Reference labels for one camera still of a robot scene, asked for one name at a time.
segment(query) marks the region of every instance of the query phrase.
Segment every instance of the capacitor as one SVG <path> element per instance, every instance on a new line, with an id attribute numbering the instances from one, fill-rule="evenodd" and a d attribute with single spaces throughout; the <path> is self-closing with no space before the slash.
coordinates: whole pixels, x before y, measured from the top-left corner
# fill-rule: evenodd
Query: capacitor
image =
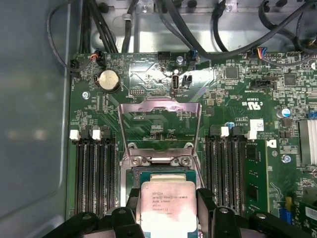
<path id="1" fill-rule="evenodd" d="M 226 122 L 224 126 L 227 126 L 230 130 L 235 127 L 234 122 Z"/>
<path id="2" fill-rule="evenodd" d="M 289 118 L 291 116 L 291 110 L 289 108 L 282 108 L 277 111 L 278 118 Z"/>
<path id="3" fill-rule="evenodd" d="M 95 82 L 107 93 L 113 93 L 120 87 L 119 76 L 113 70 L 105 70 L 95 78 Z"/>

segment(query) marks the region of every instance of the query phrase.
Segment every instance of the white slot latch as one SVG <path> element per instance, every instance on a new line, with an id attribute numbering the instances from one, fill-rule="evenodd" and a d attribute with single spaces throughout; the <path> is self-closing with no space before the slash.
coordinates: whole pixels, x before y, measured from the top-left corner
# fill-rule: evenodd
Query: white slot latch
<path id="1" fill-rule="evenodd" d="M 222 126 L 221 127 L 221 138 L 222 137 L 228 137 L 229 136 L 229 127 L 227 126 Z"/>
<path id="2" fill-rule="evenodd" d="M 256 140 L 258 132 L 256 130 L 249 130 L 247 134 L 244 135 L 248 140 Z"/>
<path id="3" fill-rule="evenodd" d="M 79 130 L 70 130 L 69 139 L 80 140 Z"/>
<path id="4" fill-rule="evenodd" d="M 94 140 L 101 140 L 101 131 L 99 129 L 93 130 L 93 136 L 92 138 Z"/>

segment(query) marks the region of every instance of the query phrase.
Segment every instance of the white sticker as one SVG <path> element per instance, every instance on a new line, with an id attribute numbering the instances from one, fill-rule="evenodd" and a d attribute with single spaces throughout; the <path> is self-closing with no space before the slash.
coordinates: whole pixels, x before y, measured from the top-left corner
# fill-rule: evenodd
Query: white sticker
<path id="1" fill-rule="evenodd" d="M 264 122 L 262 119 L 251 119 L 250 130 L 264 131 Z"/>
<path id="2" fill-rule="evenodd" d="M 277 145 L 276 145 L 276 140 L 266 141 L 266 146 L 267 146 L 267 147 L 271 147 L 271 148 L 276 148 L 276 147 L 277 147 Z"/>
<path id="3" fill-rule="evenodd" d="M 305 213 L 306 213 L 307 217 L 312 218 L 312 219 L 317 221 L 317 211 L 315 211 L 309 207 L 305 207 Z"/>

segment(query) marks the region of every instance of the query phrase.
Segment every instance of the gray metal panel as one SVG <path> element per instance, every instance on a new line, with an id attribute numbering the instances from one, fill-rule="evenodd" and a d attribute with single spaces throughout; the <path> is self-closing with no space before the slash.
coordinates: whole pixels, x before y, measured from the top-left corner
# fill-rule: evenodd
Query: gray metal panel
<path id="1" fill-rule="evenodd" d="M 65 217 L 63 132 L 69 90 L 45 28 L 48 11 L 59 2 L 63 1 L 1 1 L 0 237 L 41 237 Z M 61 55 L 67 52 L 67 31 L 78 35 L 78 19 L 73 15 L 70 27 L 68 14 L 66 8 L 53 19 Z"/>
<path id="2" fill-rule="evenodd" d="M 220 0 L 199 0 L 197 7 L 193 13 L 188 13 L 187 2 L 184 0 L 180 12 L 184 21 L 187 23 L 193 35 L 205 48 L 207 52 L 220 51 L 212 36 L 211 12 L 213 7 Z M 219 20 L 219 34 L 229 50 L 235 50 L 245 46 L 254 40 L 262 37 L 268 30 L 261 24 L 258 16 L 258 7 L 263 0 L 227 0 L 229 2 L 238 2 L 236 12 L 224 12 Z M 124 20 L 122 15 L 127 12 L 130 0 L 107 0 L 110 6 L 110 11 L 103 14 L 109 28 L 115 35 L 116 44 L 119 51 L 124 38 Z M 301 6 L 303 3 L 297 0 L 289 0 L 285 7 L 275 7 L 277 1 L 269 1 L 270 13 L 267 13 L 268 18 L 278 24 L 285 19 L 290 13 Z M 142 13 L 142 6 L 147 5 L 148 12 Z M 157 13 L 153 13 L 153 0 L 139 0 L 136 12 L 134 14 L 133 28 L 134 34 L 130 41 L 130 52 L 157 52 L 157 51 L 173 51 L 183 52 L 188 48 L 177 37 L 175 37 L 161 23 Z M 314 24 L 314 14 L 306 14 L 304 19 L 304 27 L 302 33 L 305 37 L 314 37 L 316 35 L 317 26 Z M 166 18 L 171 18 L 169 14 L 165 14 Z M 295 32 L 296 20 L 287 25 L 287 29 Z M 264 46 L 268 47 L 269 51 L 286 52 L 293 50 L 292 43 L 281 35 L 275 35 L 271 40 L 267 41 Z M 95 48 L 103 48 L 101 39 L 92 22 L 92 50 Z"/>

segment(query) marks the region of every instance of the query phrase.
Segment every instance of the barcode label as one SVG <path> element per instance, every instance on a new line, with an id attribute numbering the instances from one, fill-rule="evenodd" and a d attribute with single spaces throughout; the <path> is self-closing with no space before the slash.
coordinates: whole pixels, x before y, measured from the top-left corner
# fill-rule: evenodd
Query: barcode label
<path id="1" fill-rule="evenodd" d="M 315 211 L 309 207 L 305 207 L 305 212 L 306 212 L 307 217 L 312 218 L 312 219 L 317 221 L 317 211 Z"/>

